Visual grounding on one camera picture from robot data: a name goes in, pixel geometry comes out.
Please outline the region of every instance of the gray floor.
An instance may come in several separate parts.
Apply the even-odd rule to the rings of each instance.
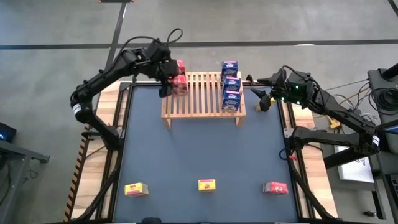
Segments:
[[[119,10],[120,4],[95,0],[0,0],[0,45],[108,44]],[[398,38],[398,17],[387,0],[140,0],[127,6],[119,42],[135,35],[165,39],[175,27],[184,30],[184,42]],[[13,223],[62,220],[83,127],[68,97],[104,67],[108,53],[0,50],[0,121],[18,129],[17,144],[52,156],[45,166],[32,163],[40,175],[26,183]],[[223,60],[238,60],[243,74],[254,78],[290,65],[328,88],[395,64],[398,45],[174,48],[172,55],[184,59],[188,71],[220,70]],[[350,96],[359,87],[334,93]],[[361,109],[375,114],[366,102]],[[357,194],[333,189],[339,216],[369,221],[359,207],[371,208],[369,195],[364,202]]]

